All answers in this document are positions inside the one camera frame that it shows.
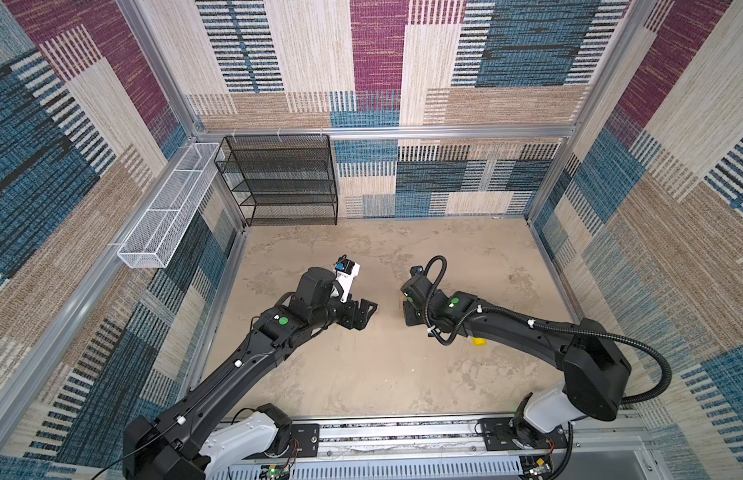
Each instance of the black wire mesh shelf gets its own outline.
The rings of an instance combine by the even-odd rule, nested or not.
[[[336,225],[326,135],[229,136],[216,162],[248,225]]]

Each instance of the white mesh basket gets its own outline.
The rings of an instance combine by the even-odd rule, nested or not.
[[[129,268],[165,268],[190,225],[217,173],[215,161],[223,161],[219,144],[193,144],[126,241],[118,257]]]

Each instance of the black mounting plate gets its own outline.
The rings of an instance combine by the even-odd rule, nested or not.
[[[318,456],[318,440],[320,438],[320,426],[318,423],[299,423],[291,426],[291,436],[297,439],[299,442],[299,450],[297,451],[297,460],[300,458],[310,458]],[[294,453],[294,443],[289,442],[288,448],[283,455],[278,458],[270,458],[264,453],[255,453],[254,455],[246,457],[249,458],[267,458],[272,460],[274,463],[278,463],[279,459],[286,460],[291,454]]]
[[[523,450],[513,442],[513,429],[509,425],[511,417],[493,417],[493,418],[482,418],[478,421],[480,426],[479,432],[483,434],[483,443],[486,445],[486,450],[489,452],[499,452],[502,450]],[[567,445],[566,436],[563,433],[563,429],[558,427],[552,432],[548,433],[549,436],[555,443],[556,448],[565,448]],[[544,450],[549,449],[550,445],[541,438],[536,445],[531,447]]]

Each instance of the tan floor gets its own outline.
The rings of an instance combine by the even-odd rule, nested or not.
[[[270,372],[237,408],[273,402],[290,416],[512,411],[561,373],[490,342],[451,346],[406,327],[398,290],[413,265],[448,260],[441,288],[476,293],[548,320],[570,321],[523,220],[340,220],[338,226],[256,226],[206,366],[245,338],[249,319],[296,288],[309,266],[347,254],[361,265],[356,300],[379,303],[364,331],[332,326]]]

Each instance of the robotic arm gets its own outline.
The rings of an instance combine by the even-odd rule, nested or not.
[[[123,435],[123,475],[201,480],[254,453],[281,454],[288,447],[291,421],[270,404],[243,422],[214,428],[267,372],[330,325],[366,328],[377,304],[352,300],[350,286],[359,270],[346,256],[333,272],[311,267],[297,291],[262,312],[238,349],[198,388],[152,422],[142,416],[133,420]]]
[[[434,283],[427,274],[435,261],[441,272]],[[439,290],[446,272],[446,259],[435,256],[427,267],[411,268],[411,278],[401,287],[407,301],[404,313],[408,326],[426,324],[429,335],[450,345],[457,335],[493,340],[563,371],[563,380],[542,393],[530,393],[512,421],[513,442],[532,448],[560,425],[585,416],[612,421],[622,404],[644,402],[664,392],[672,371],[665,358],[637,340],[607,333],[595,320],[578,325],[548,322],[493,305],[476,295],[456,292],[447,296]],[[450,333],[443,339],[442,332]],[[615,342],[648,353],[662,370],[654,388],[635,396],[624,396],[632,368]]]

